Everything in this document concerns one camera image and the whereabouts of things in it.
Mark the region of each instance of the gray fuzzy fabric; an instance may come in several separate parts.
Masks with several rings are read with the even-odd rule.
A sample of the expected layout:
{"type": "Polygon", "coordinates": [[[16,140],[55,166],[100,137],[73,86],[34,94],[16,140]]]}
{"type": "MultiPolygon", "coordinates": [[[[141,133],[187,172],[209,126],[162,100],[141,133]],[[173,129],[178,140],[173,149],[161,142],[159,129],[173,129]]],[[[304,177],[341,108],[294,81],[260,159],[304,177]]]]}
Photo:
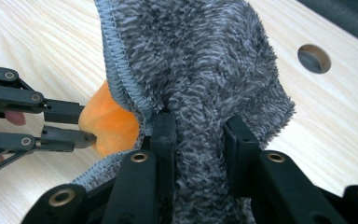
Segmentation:
{"type": "MultiPolygon", "coordinates": [[[[113,27],[123,45],[118,49],[125,52],[153,113],[167,108],[175,116],[172,222],[253,222],[245,215],[249,202],[227,195],[223,125],[235,113],[240,115],[264,148],[294,113],[254,10],[243,0],[97,0],[96,6],[104,47],[117,50],[108,43],[113,27]],[[106,19],[106,12],[113,21],[106,19]]],[[[115,99],[136,101],[131,90],[121,90],[122,95],[113,94],[115,99]]],[[[143,114],[136,103],[126,107],[143,114]]],[[[84,179],[106,181],[86,173],[76,183],[84,179]]]]}

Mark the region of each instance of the orange object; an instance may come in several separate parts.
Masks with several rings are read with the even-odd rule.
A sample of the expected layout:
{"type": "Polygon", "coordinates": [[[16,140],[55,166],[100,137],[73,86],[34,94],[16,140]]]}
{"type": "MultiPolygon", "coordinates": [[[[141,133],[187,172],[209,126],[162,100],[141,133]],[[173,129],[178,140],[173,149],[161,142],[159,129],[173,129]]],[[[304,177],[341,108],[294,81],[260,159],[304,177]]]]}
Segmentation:
{"type": "Polygon", "coordinates": [[[97,136],[92,147],[102,157],[132,149],[139,134],[138,120],[113,100],[106,81],[81,113],[79,128],[97,136]]]}

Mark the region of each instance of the wood grain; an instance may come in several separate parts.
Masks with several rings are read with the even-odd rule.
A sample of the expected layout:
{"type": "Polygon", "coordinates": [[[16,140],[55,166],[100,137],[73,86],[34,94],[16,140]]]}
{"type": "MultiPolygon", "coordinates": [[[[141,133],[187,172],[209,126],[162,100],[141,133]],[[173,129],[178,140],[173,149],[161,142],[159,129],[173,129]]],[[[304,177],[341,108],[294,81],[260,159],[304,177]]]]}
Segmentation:
{"type": "MultiPolygon", "coordinates": [[[[249,2],[278,56],[283,87],[296,102],[293,120],[268,148],[291,156],[315,185],[341,194],[358,184],[358,39],[295,0],[249,2]],[[300,64],[296,54],[305,44],[329,54],[329,72],[315,75],[300,64]]],[[[47,98],[84,105],[105,75],[93,2],[0,1],[0,66],[17,70],[47,98]]],[[[27,115],[24,127],[0,120],[0,132],[38,135],[42,125],[41,115],[27,115]]],[[[36,152],[3,169],[0,223],[20,223],[46,190],[97,160],[91,149],[36,152]]]]}

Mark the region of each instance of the fuzzy towel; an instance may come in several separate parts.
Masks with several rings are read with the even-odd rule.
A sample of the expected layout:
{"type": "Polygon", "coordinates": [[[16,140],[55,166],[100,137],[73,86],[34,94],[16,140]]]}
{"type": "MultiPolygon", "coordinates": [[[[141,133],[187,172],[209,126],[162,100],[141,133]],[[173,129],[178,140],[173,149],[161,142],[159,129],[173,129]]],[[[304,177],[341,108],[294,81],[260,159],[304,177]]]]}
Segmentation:
{"type": "MultiPolygon", "coordinates": [[[[172,222],[246,223],[245,200],[227,195],[223,125],[238,114],[265,148],[294,113],[254,10],[244,0],[96,0],[96,6],[110,93],[140,125],[134,149],[161,109],[175,117],[172,222]]],[[[116,175],[125,153],[104,158],[74,182],[101,185],[116,175]]]]}

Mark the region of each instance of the wooden table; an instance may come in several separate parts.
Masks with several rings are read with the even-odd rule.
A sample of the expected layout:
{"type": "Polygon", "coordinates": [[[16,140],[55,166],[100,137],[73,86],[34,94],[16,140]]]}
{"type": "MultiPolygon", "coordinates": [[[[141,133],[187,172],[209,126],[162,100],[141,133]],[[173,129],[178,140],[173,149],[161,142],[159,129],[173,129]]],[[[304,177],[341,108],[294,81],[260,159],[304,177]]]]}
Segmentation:
{"type": "MultiPolygon", "coordinates": [[[[269,149],[280,150],[317,186],[341,194],[358,184],[358,39],[295,0],[250,0],[274,48],[281,82],[296,114],[269,149]],[[331,69],[315,75],[297,59],[305,44],[328,53],[331,69]]],[[[45,97],[84,105],[104,80],[101,31],[94,3],[0,1],[0,66],[17,70],[45,97]]],[[[38,135],[41,115],[27,125],[0,120],[0,132],[38,135]]],[[[65,125],[65,128],[76,126],[65,125]]],[[[0,171],[0,223],[20,223],[46,190],[86,171],[98,156],[36,152],[0,171]]]]}

